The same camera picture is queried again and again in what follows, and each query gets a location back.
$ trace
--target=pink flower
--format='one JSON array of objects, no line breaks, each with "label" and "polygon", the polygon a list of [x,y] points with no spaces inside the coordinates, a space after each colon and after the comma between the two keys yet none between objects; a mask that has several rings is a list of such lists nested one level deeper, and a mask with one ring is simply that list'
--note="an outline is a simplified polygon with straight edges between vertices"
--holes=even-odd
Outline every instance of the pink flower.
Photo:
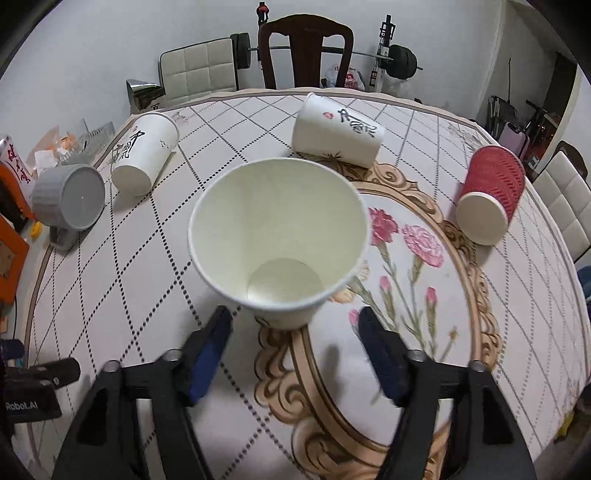
[{"label": "pink flower", "polygon": [[404,225],[402,234],[407,247],[426,264],[439,268],[443,264],[443,248],[422,226]]},{"label": "pink flower", "polygon": [[349,310],[349,323],[354,329],[357,329],[359,323],[359,310]]},{"label": "pink flower", "polygon": [[388,280],[387,276],[383,275],[379,278],[379,288],[387,292],[392,291],[392,285],[390,285],[390,281]]},{"label": "pink flower", "polygon": [[392,234],[398,233],[398,224],[392,216],[377,208],[370,208],[369,216],[372,222],[371,244],[377,247],[381,243],[392,242]]},{"label": "pink flower", "polygon": [[427,305],[429,306],[435,305],[437,303],[437,292],[435,291],[435,288],[429,287],[427,289],[425,300],[427,301]]}]

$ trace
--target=blue gripper pad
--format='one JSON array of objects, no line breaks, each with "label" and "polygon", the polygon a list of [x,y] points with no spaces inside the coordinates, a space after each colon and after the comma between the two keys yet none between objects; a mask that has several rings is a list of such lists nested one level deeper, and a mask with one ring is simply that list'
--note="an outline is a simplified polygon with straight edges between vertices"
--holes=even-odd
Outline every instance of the blue gripper pad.
[{"label": "blue gripper pad", "polygon": [[384,330],[370,307],[359,314],[359,336],[369,356],[382,392],[397,406],[404,406],[409,390],[406,346],[397,333]]},{"label": "blue gripper pad", "polygon": [[221,315],[193,364],[192,383],[189,390],[189,399],[192,404],[196,404],[207,393],[231,333],[232,315],[228,312],[227,315]]}]

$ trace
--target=cup rim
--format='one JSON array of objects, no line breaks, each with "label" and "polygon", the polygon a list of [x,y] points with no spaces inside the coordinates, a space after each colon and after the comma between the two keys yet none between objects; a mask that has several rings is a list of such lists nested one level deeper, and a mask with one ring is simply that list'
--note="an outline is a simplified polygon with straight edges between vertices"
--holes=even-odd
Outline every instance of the cup rim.
[{"label": "cup rim", "polygon": [[[365,240],[363,242],[361,252],[359,253],[359,258],[355,262],[355,265],[338,282],[334,283],[332,285],[332,287],[326,288],[323,291],[317,293],[316,295],[313,295],[311,297],[306,297],[302,300],[285,302],[285,303],[282,303],[280,306],[279,305],[273,306],[273,305],[269,305],[269,304],[261,304],[261,303],[253,302],[248,299],[239,298],[239,297],[236,297],[235,295],[231,295],[231,294],[225,292],[224,290],[222,290],[219,287],[219,285],[217,285],[209,277],[209,275],[207,275],[204,272],[201,264],[199,263],[199,260],[197,259],[197,254],[196,254],[196,252],[194,250],[194,246],[193,246],[193,226],[195,224],[195,217],[197,215],[197,210],[199,209],[201,202],[209,194],[211,189],[214,188],[216,184],[218,184],[218,182],[222,181],[222,179],[224,179],[226,176],[230,175],[232,172],[238,170],[239,168],[245,168],[245,167],[248,167],[249,165],[253,165],[255,163],[277,161],[277,160],[281,160],[281,161],[290,160],[290,161],[294,161],[294,162],[303,162],[303,163],[311,164],[317,168],[320,168],[322,170],[329,172],[330,174],[338,177],[339,180],[345,182],[349,186],[349,188],[351,188],[351,190],[353,191],[353,194],[357,197],[360,205],[362,206],[362,213],[363,213],[363,218],[365,219],[366,232],[365,232]],[[341,174],[335,172],[331,168],[328,168],[328,167],[321,165],[319,163],[316,163],[314,161],[309,161],[309,160],[305,160],[302,158],[273,157],[273,158],[264,158],[264,159],[257,160],[257,161],[251,162],[251,163],[245,163],[243,165],[240,165],[236,168],[231,169],[230,171],[226,172],[225,174],[221,175],[219,178],[217,178],[216,180],[214,180],[211,183],[211,185],[203,192],[203,194],[199,197],[199,199],[197,200],[197,202],[193,206],[193,211],[191,212],[191,217],[189,218],[189,228],[187,231],[187,246],[189,248],[189,256],[191,257],[191,263],[193,264],[193,266],[195,267],[195,269],[197,270],[197,272],[199,273],[201,278],[205,281],[205,283],[210,288],[212,288],[215,292],[219,293],[223,297],[231,299],[232,301],[238,303],[241,306],[248,307],[252,310],[273,312],[273,313],[284,313],[284,312],[292,312],[295,310],[303,310],[303,309],[310,308],[314,305],[317,305],[317,304],[325,301],[330,296],[334,295],[336,292],[342,290],[342,288],[353,277],[353,275],[355,275],[361,269],[361,266],[363,265],[363,262],[365,261],[365,256],[367,254],[367,251],[369,249],[370,238],[371,238],[371,222],[369,220],[368,209],[365,206],[365,202],[363,201],[361,194],[359,193],[357,188],[355,188],[355,186],[353,185],[353,183],[351,181],[346,179]]]}]

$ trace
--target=chair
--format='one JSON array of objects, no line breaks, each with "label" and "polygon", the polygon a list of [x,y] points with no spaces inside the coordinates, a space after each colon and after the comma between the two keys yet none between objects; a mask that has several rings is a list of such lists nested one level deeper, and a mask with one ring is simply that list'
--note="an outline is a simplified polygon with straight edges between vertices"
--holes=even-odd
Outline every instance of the chair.
[{"label": "chair", "polygon": [[591,247],[591,189],[564,152],[542,170],[534,188],[558,225],[576,262]]},{"label": "chair", "polygon": [[236,92],[232,40],[219,38],[164,52],[160,82],[165,105],[179,105],[212,92]]},{"label": "chair", "polygon": [[290,15],[261,25],[259,29],[259,53],[265,87],[277,89],[275,72],[271,60],[269,38],[272,33],[279,33],[290,38],[291,62],[294,69],[296,87],[320,86],[320,57],[322,42],[325,37],[341,35],[345,39],[343,56],[340,59],[337,87],[345,86],[353,53],[353,31],[346,25],[339,24],[317,15]]},{"label": "chair", "polygon": [[564,140],[561,140],[558,143],[558,147],[556,147],[554,155],[556,155],[559,151],[564,152],[564,154],[569,158],[570,162],[579,172],[579,175],[583,177],[583,180],[586,180],[589,172],[587,171],[585,160],[583,159],[583,156],[579,153],[579,150],[574,148],[574,146],[572,146],[570,143],[566,143]]}]

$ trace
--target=round table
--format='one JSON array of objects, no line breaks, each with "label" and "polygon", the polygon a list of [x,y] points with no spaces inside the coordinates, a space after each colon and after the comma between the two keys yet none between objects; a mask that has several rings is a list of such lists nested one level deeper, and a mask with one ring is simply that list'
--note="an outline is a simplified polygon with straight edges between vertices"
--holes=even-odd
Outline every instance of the round table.
[{"label": "round table", "polygon": [[[57,391],[63,416],[32,425],[48,471],[106,361],[153,361],[180,347],[218,304],[235,317],[233,335],[208,394],[190,410],[217,479],[375,476],[400,411],[381,395],[357,337],[365,305],[411,348],[492,368],[532,458],[552,441],[589,377],[582,291],[531,184],[498,245],[475,247],[455,227],[470,155],[492,141],[471,122],[385,95],[325,90],[386,128],[370,171],[322,159],[354,182],[370,209],[363,268],[294,332],[259,325],[197,275],[186,247],[195,201],[244,162],[298,157],[291,131],[310,90],[219,94],[169,109],[180,143],[143,198],[119,194],[109,181],[111,149],[125,142],[133,119],[99,159],[106,208],[67,255],[46,252],[31,299],[28,364],[73,356],[82,369],[78,382]],[[441,405],[428,478],[439,474],[449,408]],[[163,478],[149,402],[139,410],[152,479]]]}]

